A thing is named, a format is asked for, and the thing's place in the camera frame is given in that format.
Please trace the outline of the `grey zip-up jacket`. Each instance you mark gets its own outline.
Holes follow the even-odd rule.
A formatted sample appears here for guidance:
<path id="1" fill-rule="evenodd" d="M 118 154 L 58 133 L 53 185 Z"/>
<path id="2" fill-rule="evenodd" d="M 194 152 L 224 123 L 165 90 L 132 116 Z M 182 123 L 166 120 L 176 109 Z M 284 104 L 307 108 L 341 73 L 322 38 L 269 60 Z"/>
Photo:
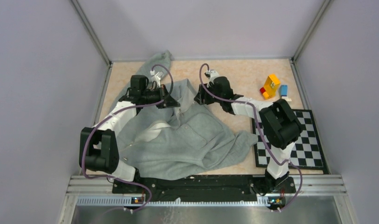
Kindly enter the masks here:
<path id="1" fill-rule="evenodd" d="M 177 180 L 245 160 L 255 134 L 233 133 L 207 107 L 194 102 L 188 79 L 175 81 L 172 97 L 180 107 L 142 108 L 117 135 L 121 161 L 142 177 Z"/>

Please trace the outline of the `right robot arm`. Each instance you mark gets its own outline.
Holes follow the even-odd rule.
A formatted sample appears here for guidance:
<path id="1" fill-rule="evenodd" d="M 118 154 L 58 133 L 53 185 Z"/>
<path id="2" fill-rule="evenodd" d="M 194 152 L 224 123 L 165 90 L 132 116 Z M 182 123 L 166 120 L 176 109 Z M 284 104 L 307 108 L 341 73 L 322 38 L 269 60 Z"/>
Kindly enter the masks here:
<path id="1" fill-rule="evenodd" d="M 245 115 L 256 122 L 259 137 L 270 154 L 265 177 L 253 189 L 260 195 L 278 192 L 289 177 L 291 152 L 303 127 L 288 102 L 279 99 L 273 103 L 257 101 L 235 94 L 225 76 L 206 74 L 194 100 L 200 105 L 218 103 L 233 115 Z"/>

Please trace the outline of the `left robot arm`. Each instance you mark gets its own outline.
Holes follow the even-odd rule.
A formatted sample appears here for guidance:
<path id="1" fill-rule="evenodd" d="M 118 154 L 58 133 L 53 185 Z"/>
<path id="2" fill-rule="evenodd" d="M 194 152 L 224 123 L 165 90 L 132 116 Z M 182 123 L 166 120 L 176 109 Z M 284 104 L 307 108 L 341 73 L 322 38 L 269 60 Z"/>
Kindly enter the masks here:
<path id="1" fill-rule="evenodd" d="M 141 180 L 136 168 L 119 158 L 117 135 L 138 112 L 149 106 L 158 109 L 178 107 L 172 89 L 161 84 L 162 72 L 151 73 L 151 78 L 133 75 L 127 92 L 118 99 L 113 110 L 93 127 L 85 127 L 80 134 L 79 165 L 87 170 L 101 171 L 101 177 L 123 182 L 130 193 L 139 191 Z"/>

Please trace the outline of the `yellow red toy block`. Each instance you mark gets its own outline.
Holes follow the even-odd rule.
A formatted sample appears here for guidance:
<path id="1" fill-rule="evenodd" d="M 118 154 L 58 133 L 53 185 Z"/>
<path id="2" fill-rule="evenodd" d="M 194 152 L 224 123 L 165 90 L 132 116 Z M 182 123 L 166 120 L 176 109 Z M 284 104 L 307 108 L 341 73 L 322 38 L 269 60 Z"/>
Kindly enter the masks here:
<path id="1" fill-rule="evenodd" d="M 276 95 L 278 88 L 280 87 L 280 80 L 275 74 L 270 74 L 263 87 L 260 88 L 260 93 L 265 100 L 273 98 Z"/>

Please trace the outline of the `blue toy block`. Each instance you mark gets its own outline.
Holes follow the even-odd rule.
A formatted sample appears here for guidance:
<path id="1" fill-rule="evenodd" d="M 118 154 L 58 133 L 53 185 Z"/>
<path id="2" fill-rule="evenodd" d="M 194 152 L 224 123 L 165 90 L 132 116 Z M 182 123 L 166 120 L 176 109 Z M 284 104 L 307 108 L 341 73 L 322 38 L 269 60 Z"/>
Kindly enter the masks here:
<path id="1" fill-rule="evenodd" d="M 288 86 L 287 85 L 281 85 L 280 86 L 280 96 L 281 97 L 287 97 L 288 96 Z"/>

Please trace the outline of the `white beige toy block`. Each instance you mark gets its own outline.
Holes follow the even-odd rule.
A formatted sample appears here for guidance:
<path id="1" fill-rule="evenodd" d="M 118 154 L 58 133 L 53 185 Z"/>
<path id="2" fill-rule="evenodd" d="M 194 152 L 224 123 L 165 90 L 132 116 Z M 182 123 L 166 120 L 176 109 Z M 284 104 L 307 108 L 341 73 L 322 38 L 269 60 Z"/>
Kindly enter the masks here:
<path id="1" fill-rule="evenodd" d="M 284 99 L 284 100 L 286 100 L 287 102 L 291 102 L 291 101 L 292 101 L 292 99 L 289 98 L 289 97 L 287 97 L 287 96 L 281 97 L 281 99 Z"/>

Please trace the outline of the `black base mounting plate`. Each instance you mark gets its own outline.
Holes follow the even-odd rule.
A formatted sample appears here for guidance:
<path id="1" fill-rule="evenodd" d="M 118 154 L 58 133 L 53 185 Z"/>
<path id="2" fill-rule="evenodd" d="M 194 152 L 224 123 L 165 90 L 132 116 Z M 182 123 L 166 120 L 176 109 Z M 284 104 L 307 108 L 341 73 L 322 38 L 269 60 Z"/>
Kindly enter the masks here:
<path id="1" fill-rule="evenodd" d="M 292 177 L 271 187 L 263 175 L 192 175 L 175 181 L 136 177 L 134 185 L 114 181 L 112 187 L 114 194 L 151 196 L 152 202 L 178 198 L 183 202 L 250 202 L 261 196 L 295 192 Z"/>

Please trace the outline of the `black white checkerboard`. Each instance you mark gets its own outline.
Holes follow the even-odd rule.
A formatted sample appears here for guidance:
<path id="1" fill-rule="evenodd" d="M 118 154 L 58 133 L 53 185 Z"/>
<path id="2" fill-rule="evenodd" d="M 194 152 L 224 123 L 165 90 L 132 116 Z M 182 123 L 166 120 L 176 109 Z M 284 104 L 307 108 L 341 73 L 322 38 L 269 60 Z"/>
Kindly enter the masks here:
<path id="1" fill-rule="evenodd" d="M 321 170 L 323 174 L 329 174 L 312 111 L 294 109 L 293 112 L 301 123 L 303 131 L 291 151 L 290 160 L 300 169 Z M 258 142 L 254 145 L 255 166 L 265 168 L 271 157 L 254 119 L 252 119 L 252 133 L 258 136 Z"/>

